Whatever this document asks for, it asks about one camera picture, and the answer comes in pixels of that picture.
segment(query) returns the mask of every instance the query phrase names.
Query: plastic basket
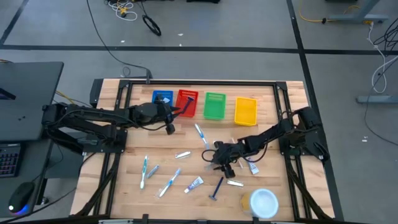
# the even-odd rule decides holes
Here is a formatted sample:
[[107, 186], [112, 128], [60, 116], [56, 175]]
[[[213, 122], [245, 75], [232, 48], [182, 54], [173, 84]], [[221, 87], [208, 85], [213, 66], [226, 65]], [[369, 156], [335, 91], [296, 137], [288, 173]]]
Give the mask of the plastic basket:
[[222, 93], [206, 93], [205, 111], [203, 116], [206, 119], [224, 119], [226, 95]]
[[179, 90], [177, 101], [175, 102], [175, 106], [180, 108], [177, 112], [184, 109], [184, 106], [188, 102], [188, 96], [193, 98], [193, 101], [189, 104], [187, 110], [184, 114], [180, 114], [180, 116], [192, 118], [195, 115], [195, 111], [197, 109], [198, 103], [198, 92], [197, 91], [190, 91], [190, 90]]
[[162, 95], [162, 99], [167, 98], [170, 101], [167, 102], [170, 106], [173, 106], [173, 91], [171, 90], [154, 90], [152, 94], [152, 102], [155, 101], [157, 95]]
[[237, 97], [235, 104], [235, 123], [245, 126], [257, 124], [257, 100]]

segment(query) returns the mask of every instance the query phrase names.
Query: white plastic container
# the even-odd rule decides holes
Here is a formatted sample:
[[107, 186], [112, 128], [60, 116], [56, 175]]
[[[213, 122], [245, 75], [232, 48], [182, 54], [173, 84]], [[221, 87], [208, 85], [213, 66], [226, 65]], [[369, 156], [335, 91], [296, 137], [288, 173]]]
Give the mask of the white plastic container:
[[267, 189], [257, 189], [245, 193], [241, 198], [244, 213], [258, 218], [272, 218], [279, 208], [275, 194]]

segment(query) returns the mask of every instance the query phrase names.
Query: blue light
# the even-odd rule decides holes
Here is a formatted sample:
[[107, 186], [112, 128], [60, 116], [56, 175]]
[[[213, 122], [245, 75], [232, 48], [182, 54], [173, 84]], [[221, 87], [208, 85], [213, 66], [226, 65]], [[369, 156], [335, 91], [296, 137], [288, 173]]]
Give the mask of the blue light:
[[24, 213], [27, 213], [29, 210], [29, 205], [25, 205], [19, 212], [13, 213], [15, 215], [23, 215]]

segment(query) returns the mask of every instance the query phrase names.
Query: wooden tabletop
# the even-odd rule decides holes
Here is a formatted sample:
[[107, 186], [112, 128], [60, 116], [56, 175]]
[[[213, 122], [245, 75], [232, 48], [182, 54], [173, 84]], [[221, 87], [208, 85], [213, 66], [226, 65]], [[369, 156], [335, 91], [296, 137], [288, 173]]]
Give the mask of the wooden tabletop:
[[[104, 80], [98, 108], [113, 110], [118, 83], [118, 79]], [[308, 106], [302, 82], [287, 82], [287, 86], [293, 110]], [[111, 218], [142, 218], [142, 214], [147, 213], [150, 219], [252, 220], [240, 208], [239, 201], [242, 194], [266, 188], [274, 192], [279, 201], [279, 210], [272, 220], [293, 220], [285, 161], [279, 153], [277, 141], [272, 141], [269, 144], [265, 157], [256, 163], [260, 170], [258, 174], [252, 175], [244, 161], [244, 169], [241, 169], [238, 164], [231, 164], [236, 173], [234, 180], [243, 182], [244, 187], [227, 185], [224, 181], [216, 195], [218, 200], [212, 201], [208, 196], [213, 194], [224, 173], [219, 170], [205, 170], [208, 163], [201, 158], [204, 144], [194, 128], [194, 124], [198, 123], [208, 142], [215, 140], [231, 142], [231, 138], [237, 139], [265, 131], [278, 122], [272, 88], [236, 85], [133, 85], [130, 105], [150, 102], [154, 90], [174, 91], [175, 104], [179, 89], [199, 92], [195, 117], [175, 119], [176, 131], [171, 136], [167, 135], [164, 128], [158, 131], [129, 129], [126, 151], [121, 156], [119, 165]], [[204, 119], [204, 99], [205, 93], [208, 91], [227, 95], [224, 120]], [[237, 96], [257, 99], [256, 126], [247, 127], [234, 124], [234, 107]], [[148, 128], [155, 128], [159, 125], [156, 124]], [[191, 151], [192, 155], [185, 159], [175, 159], [175, 154], [183, 151]], [[151, 170], [156, 164], [159, 164], [160, 168], [150, 179], [146, 179], [145, 189], [140, 190], [139, 183], [145, 155], [149, 157], [147, 170]], [[83, 166], [71, 214], [78, 212], [96, 190], [103, 156], [103, 154], [97, 154]], [[325, 213], [334, 217], [322, 163], [315, 157], [302, 156], [302, 164], [308, 191]], [[162, 198], [157, 198], [156, 193], [178, 168], [181, 168], [182, 171], [175, 179], [173, 186]], [[184, 189], [198, 176], [202, 177], [205, 183], [185, 194]], [[105, 196], [106, 194], [104, 194], [101, 211], [104, 211]], [[300, 194], [297, 194], [297, 197], [300, 216], [304, 217]]]

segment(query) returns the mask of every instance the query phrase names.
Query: green basket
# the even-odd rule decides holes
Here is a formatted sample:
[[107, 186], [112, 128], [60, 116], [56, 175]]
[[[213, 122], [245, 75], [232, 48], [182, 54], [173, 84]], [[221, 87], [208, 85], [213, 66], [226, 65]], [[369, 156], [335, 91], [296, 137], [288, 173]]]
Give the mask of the green basket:
[[226, 95], [222, 93], [206, 93], [205, 119], [224, 119]]

